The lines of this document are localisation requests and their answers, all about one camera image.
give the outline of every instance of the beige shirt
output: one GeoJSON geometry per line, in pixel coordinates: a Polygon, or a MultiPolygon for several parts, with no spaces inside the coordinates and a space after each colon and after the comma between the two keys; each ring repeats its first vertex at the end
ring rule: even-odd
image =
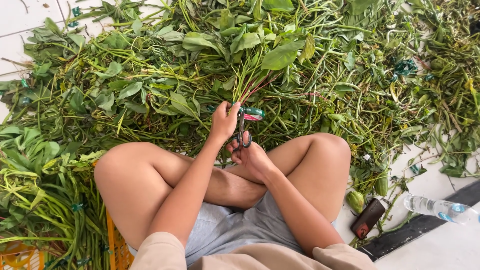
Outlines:
{"type": "MultiPolygon", "coordinates": [[[[241,246],[198,259],[190,270],[375,270],[367,255],[346,244],[314,248],[314,259],[275,244],[241,246]]],[[[170,233],[154,233],[140,246],[131,270],[187,269],[185,249],[170,233]]]]}

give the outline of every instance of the hand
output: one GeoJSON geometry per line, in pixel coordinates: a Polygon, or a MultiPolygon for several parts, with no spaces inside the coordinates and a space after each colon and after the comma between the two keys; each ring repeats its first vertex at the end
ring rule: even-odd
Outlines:
{"type": "Polygon", "coordinates": [[[227,101],[223,101],[212,115],[212,128],[210,129],[210,137],[223,144],[232,137],[237,128],[237,115],[240,110],[240,102],[236,102],[233,106],[227,101]]]}
{"type": "MultiPolygon", "coordinates": [[[[248,141],[248,131],[243,133],[242,139],[245,142],[248,141]]],[[[258,180],[263,182],[270,173],[278,171],[278,168],[268,158],[267,153],[257,143],[252,142],[248,148],[240,145],[239,150],[233,152],[233,149],[238,146],[237,141],[234,140],[226,147],[232,153],[232,161],[246,168],[258,180]]]]}

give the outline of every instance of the scissors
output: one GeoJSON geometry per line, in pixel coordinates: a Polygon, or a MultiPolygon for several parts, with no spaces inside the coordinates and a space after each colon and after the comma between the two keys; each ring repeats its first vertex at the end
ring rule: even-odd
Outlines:
{"type": "Polygon", "coordinates": [[[240,141],[241,141],[241,145],[245,148],[248,148],[250,144],[252,144],[252,135],[250,134],[250,132],[248,133],[248,143],[245,144],[245,142],[243,141],[243,132],[244,132],[243,129],[245,126],[245,109],[239,112],[238,117],[240,117],[240,125],[239,125],[240,132],[233,137],[233,141],[237,141],[238,146],[236,148],[234,147],[233,151],[239,150],[240,141]]]}

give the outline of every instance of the dark floor edge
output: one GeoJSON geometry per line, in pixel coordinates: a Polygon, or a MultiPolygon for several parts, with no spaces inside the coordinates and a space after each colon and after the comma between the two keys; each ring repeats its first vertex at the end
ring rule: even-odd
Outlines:
{"type": "MultiPolygon", "coordinates": [[[[444,200],[474,206],[480,201],[480,181],[465,186],[444,200]]],[[[358,250],[368,255],[372,261],[376,261],[446,222],[434,216],[420,215],[412,218],[408,224],[395,232],[385,233],[358,250]]]]}

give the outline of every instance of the gray shorts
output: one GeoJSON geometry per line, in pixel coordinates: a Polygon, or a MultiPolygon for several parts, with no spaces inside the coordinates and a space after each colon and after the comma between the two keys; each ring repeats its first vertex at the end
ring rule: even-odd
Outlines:
{"type": "MultiPolygon", "coordinates": [[[[257,243],[282,245],[304,254],[269,191],[243,213],[203,203],[185,248],[187,267],[201,256],[229,253],[257,243]]],[[[130,246],[129,250],[132,255],[137,254],[130,246]]]]}

